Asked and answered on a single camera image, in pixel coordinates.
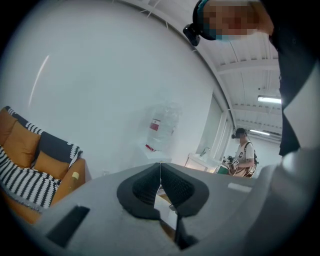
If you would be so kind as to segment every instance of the orange sofa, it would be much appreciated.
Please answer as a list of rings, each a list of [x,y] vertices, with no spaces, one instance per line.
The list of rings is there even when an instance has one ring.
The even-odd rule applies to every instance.
[[[9,106],[0,111],[0,149],[1,194],[31,224],[85,183],[80,148],[27,122]]]

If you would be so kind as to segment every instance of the headset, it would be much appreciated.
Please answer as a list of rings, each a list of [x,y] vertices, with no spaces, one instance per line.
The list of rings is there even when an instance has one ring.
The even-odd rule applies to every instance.
[[[239,128],[235,131],[235,134],[231,135],[231,139],[240,139],[240,134],[245,134],[246,136],[248,136],[245,129]]]
[[[210,41],[216,40],[215,37],[205,32],[203,22],[202,23],[199,22],[199,17],[198,17],[199,5],[202,4],[202,6],[204,6],[207,2],[208,0],[200,0],[196,3],[193,10],[193,15],[192,15],[193,23],[185,26],[185,28],[183,29],[183,33],[185,34],[186,38],[188,38],[188,40],[194,47],[199,45],[200,36]]]

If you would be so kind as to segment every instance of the gray plastic surface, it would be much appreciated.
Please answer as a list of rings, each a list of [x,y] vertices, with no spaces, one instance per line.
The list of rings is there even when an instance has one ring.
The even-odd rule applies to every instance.
[[[263,168],[257,180],[170,164],[209,188],[209,198],[198,214],[182,218],[186,234],[199,240],[183,251],[163,232],[158,221],[134,218],[117,200],[118,185],[151,165],[86,183],[44,213],[35,227],[46,235],[75,205],[82,205],[90,212],[64,250],[68,253],[261,255],[288,238],[305,218],[319,187],[319,155],[320,149],[291,153],[280,165]],[[38,241],[41,246],[48,243],[44,236]]]
[[[35,228],[46,235],[74,206],[90,209],[66,249],[81,255],[168,255],[179,251],[157,220],[135,218],[117,198],[126,178],[153,164],[103,176],[84,184],[44,213]]]

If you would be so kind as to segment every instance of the orange cushion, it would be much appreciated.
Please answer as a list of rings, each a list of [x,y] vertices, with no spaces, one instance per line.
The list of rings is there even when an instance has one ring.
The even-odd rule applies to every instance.
[[[4,151],[16,165],[30,168],[40,137],[39,134],[15,122],[12,132],[3,145]]]
[[[4,145],[9,137],[15,122],[17,121],[8,111],[3,108],[0,111],[0,145]]]
[[[68,168],[69,163],[56,160],[45,154],[43,151],[40,152],[34,166],[34,169],[38,170],[39,172],[50,174],[55,179],[60,180],[64,178]]]

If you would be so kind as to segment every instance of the person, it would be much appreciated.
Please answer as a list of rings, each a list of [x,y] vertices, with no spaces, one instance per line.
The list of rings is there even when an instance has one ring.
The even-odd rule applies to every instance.
[[[198,26],[213,40],[234,40],[262,32],[278,51],[282,104],[282,139],[279,155],[300,148],[284,110],[293,101],[319,61],[315,34],[317,8],[309,3],[275,0],[202,0]]]
[[[256,166],[254,146],[243,128],[238,128],[235,131],[235,140],[239,143],[239,147],[234,159],[237,159],[239,164],[235,168],[229,167],[228,174],[237,177],[251,177]]]

